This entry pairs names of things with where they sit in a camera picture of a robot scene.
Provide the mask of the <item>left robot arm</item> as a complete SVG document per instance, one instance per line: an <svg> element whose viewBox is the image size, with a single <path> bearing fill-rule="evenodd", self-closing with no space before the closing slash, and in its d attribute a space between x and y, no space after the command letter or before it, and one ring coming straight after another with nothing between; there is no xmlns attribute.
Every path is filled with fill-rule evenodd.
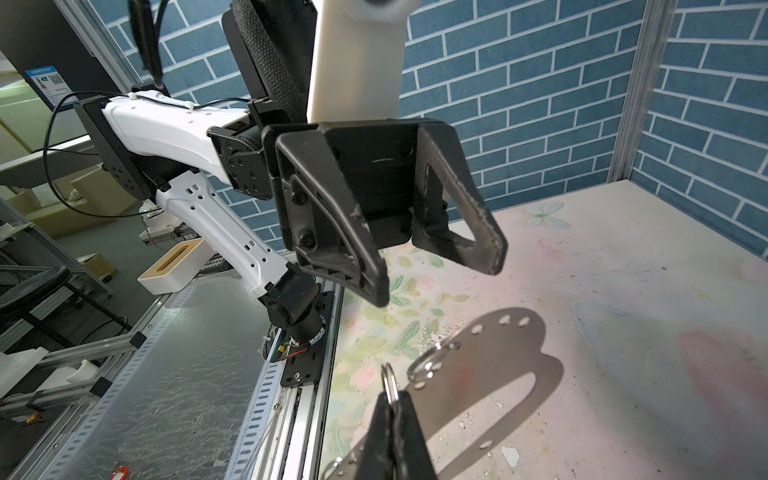
<svg viewBox="0 0 768 480"><path fill-rule="evenodd" d="M319 280L384 307L385 248L415 247L486 275L508 244L456 130L397 116L415 1L235 1L266 94L195 104L166 96L163 5L132 1L150 84L75 108L111 175L189 225L298 345L316 343Z"/></svg>

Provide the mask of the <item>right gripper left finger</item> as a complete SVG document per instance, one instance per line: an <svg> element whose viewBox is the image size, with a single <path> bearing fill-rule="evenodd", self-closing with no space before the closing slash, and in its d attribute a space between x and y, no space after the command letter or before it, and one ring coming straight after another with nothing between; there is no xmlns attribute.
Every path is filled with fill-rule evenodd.
<svg viewBox="0 0 768 480"><path fill-rule="evenodd" d="M392 480L394 478L392 423L392 407L387 395L381 393L377 398L370 428L359 455L355 480Z"/></svg>

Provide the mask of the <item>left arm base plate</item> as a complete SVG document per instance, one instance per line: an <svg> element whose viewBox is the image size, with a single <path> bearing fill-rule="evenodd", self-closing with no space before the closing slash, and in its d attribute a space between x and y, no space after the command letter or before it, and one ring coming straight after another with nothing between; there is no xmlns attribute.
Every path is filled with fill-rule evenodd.
<svg viewBox="0 0 768 480"><path fill-rule="evenodd" d="M304 353L290 354L289 358L283 361L284 369L280 378L282 387L301 387L315 384L321 379L336 300L336 291L322 293L318 303L318 313L324 321L324 331L320 339L310 345Z"/></svg>

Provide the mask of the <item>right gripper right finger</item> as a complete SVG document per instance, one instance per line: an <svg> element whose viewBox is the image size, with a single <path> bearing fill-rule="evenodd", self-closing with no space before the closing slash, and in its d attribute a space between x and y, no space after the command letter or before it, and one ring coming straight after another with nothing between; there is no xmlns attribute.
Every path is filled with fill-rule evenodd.
<svg viewBox="0 0 768 480"><path fill-rule="evenodd" d="M436 480L432 460L409 393L401 391L393 413L394 478Z"/></svg>

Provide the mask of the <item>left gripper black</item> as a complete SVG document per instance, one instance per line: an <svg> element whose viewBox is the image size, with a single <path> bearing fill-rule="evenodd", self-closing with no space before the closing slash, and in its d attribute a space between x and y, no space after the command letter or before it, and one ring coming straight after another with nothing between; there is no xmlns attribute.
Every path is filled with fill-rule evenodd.
<svg viewBox="0 0 768 480"><path fill-rule="evenodd" d="M302 269L379 308L390 294L378 248L411 240L477 272L502 271L507 240L452 126L430 118L272 124L262 147L282 239ZM472 238L450 230L445 198Z"/></svg>

